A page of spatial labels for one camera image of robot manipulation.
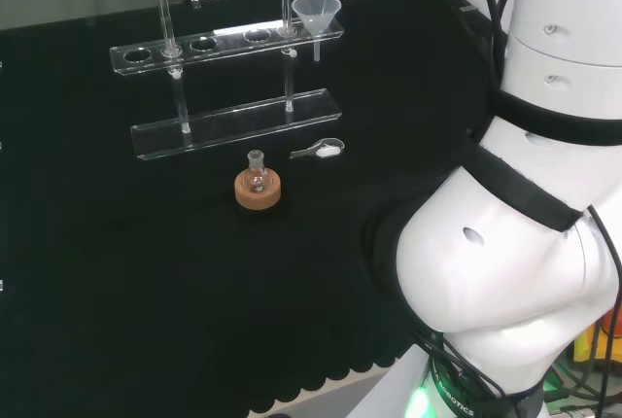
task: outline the black tablecloth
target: black tablecloth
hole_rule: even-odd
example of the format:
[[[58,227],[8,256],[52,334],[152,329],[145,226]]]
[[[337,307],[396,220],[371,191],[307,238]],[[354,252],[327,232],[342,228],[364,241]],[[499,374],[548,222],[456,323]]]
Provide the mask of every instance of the black tablecloth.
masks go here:
[[[173,8],[177,34],[279,17],[280,0]],[[246,416],[409,346],[366,278],[360,232],[432,192],[483,120],[484,62],[443,0],[348,0],[322,61],[337,122],[155,161],[129,127],[175,116],[166,73],[122,77],[111,46],[159,38],[156,9],[0,33],[0,416]],[[191,113],[281,95],[282,56],[187,68]],[[290,162],[322,137],[345,154]],[[239,209],[251,149],[282,202]]]

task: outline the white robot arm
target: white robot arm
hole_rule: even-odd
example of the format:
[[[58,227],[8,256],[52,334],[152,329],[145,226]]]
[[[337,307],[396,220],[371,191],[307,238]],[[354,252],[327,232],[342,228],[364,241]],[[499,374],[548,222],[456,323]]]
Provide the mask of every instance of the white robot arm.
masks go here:
[[[515,0],[501,89],[549,112],[622,120],[617,2]],[[555,141],[501,118],[480,145],[583,216],[566,231],[549,228],[460,167],[404,228],[397,276],[425,324],[505,394],[520,395],[616,300],[611,252],[584,211],[593,204],[622,248],[622,147]],[[437,383],[431,371],[435,416],[477,416],[461,404],[457,412]]]

